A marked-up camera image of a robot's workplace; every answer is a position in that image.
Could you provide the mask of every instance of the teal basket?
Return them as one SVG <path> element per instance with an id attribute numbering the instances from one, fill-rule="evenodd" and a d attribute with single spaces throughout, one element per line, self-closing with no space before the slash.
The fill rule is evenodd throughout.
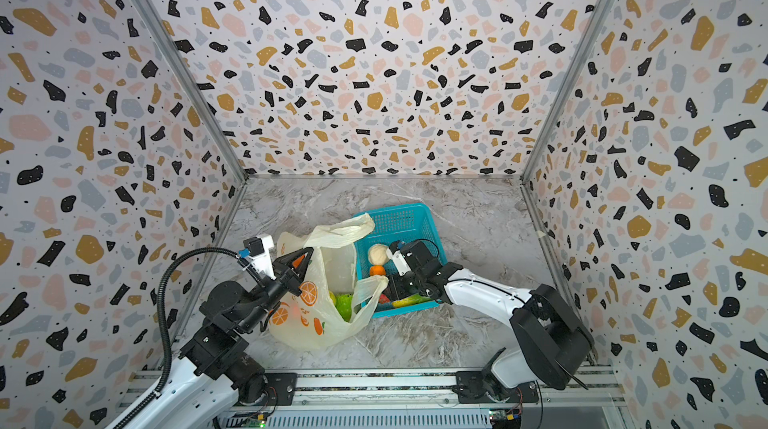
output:
<path id="1" fill-rule="evenodd" d="M 373 232 L 360 239 L 360 241 L 355 242 L 358 280 L 370 276 L 371 263 L 368 261 L 368 250 L 375 244 L 389 246 L 395 241 L 411 242 L 416 239 L 427 239 L 434 242 L 440 251 L 439 261 L 444 265 L 448 263 L 446 251 L 442 248 L 440 236 L 435 228 L 435 222 L 432 220 L 432 213 L 429 212 L 429 207 L 426 204 L 396 205 L 366 212 L 373 218 L 376 227 L 373 229 Z M 355 216 L 362 214 L 365 213 L 360 212 L 355 214 Z M 397 269 L 395 269 L 395 264 L 392 261 L 387 261 L 384 264 L 384 269 L 387 275 L 397 274 Z M 421 304 L 409 305 L 404 308 L 377 311 L 373 313 L 373 317 L 383 318 L 436 307 L 437 302 L 435 301 L 422 302 Z"/>

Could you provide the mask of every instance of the terrazzo patterned panel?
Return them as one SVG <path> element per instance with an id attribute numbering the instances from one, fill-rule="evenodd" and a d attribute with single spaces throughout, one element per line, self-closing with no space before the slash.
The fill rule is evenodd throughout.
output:
<path id="1" fill-rule="evenodd" d="M 768 427 L 768 0 L 616 0 L 531 182 L 639 427 Z"/>
<path id="2" fill-rule="evenodd" d="M 103 427 L 234 179 L 129 0 L 2 1 L 0 427 Z"/>
<path id="3" fill-rule="evenodd" d="M 513 174 L 596 0 L 152 0 L 247 172 Z"/>

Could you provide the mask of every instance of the plastic bag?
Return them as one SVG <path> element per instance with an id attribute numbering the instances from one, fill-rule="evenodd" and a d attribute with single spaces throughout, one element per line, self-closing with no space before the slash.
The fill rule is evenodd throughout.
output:
<path id="1" fill-rule="evenodd" d="M 354 242 L 373 228 L 371 216 L 363 214 L 335 225 L 318 225 L 312 234 L 302 238 L 288 232 L 280 235 L 276 245 L 278 257 L 304 247 L 313 247 L 315 252 L 306 270 L 301 296 L 286 294 L 270 319 L 270 332 L 278 341 L 300 351 L 322 349 L 357 334 L 368 324 L 388 280 L 378 275 L 355 282 Z M 354 290 L 350 322 L 344 321 L 336 310 L 329 290 Z M 360 304 L 369 299 L 370 303 L 360 309 Z"/>

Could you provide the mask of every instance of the orange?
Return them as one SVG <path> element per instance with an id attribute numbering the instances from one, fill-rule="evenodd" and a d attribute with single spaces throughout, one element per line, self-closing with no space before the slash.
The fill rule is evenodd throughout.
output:
<path id="1" fill-rule="evenodd" d="M 301 300 L 306 305 L 314 305 L 317 302 L 317 286 L 314 282 L 305 282 L 299 286 L 301 289 Z"/>
<path id="2" fill-rule="evenodd" d="M 288 304 L 286 304 L 285 302 L 280 302 L 280 304 L 281 304 L 280 308 L 275 311 L 274 315 L 272 316 L 272 319 L 270 319 L 270 322 L 272 322 L 272 324 L 274 325 L 281 325 L 283 324 L 283 322 L 288 320 L 288 309 L 285 309 L 283 307 L 283 304 L 285 305 L 288 305 Z"/>

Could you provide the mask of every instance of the white round vegetable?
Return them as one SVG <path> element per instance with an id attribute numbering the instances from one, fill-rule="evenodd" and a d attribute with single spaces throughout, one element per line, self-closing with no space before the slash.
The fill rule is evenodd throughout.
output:
<path id="1" fill-rule="evenodd" d="M 389 261 L 384 244 L 374 244 L 368 249 L 368 261 L 372 265 L 384 265 Z"/>

